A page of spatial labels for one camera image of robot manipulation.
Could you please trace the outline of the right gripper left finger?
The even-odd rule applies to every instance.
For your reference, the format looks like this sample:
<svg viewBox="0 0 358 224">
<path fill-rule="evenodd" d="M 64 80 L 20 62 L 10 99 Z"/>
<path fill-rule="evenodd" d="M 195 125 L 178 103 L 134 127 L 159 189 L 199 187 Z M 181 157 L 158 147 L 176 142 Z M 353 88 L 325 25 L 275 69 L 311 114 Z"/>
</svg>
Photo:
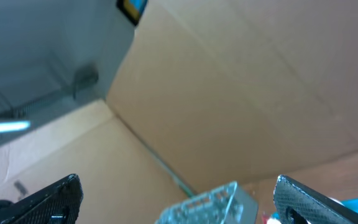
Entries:
<svg viewBox="0 0 358 224">
<path fill-rule="evenodd" d="M 82 200 L 80 178 L 70 174 L 16 203 L 0 199 L 0 224 L 75 224 Z"/>
</svg>

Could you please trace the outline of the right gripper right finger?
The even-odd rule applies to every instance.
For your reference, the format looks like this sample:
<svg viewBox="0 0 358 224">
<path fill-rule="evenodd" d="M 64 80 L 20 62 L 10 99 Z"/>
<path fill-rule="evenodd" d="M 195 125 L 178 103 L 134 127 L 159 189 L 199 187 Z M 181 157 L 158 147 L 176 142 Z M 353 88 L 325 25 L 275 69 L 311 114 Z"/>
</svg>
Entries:
<svg viewBox="0 0 358 224">
<path fill-rule="evenodd" d="M 287 175 L 277 177 L 273 202 L 281 223 L 358 224 L 358 213 Z"/>
</svg>

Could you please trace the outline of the grey plastic dishwasher rack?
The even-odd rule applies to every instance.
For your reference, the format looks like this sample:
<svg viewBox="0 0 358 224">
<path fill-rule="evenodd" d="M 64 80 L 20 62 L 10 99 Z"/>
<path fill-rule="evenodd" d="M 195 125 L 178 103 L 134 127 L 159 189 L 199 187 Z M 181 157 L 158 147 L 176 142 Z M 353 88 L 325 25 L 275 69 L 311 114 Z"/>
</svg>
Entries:
<svg viewBox="0 0 358 224">
<path fill-rule="evenodd" d="M 234 181 L 166 208 L 156 224 L 254 224 L 258 203 Z"/>
</svg>

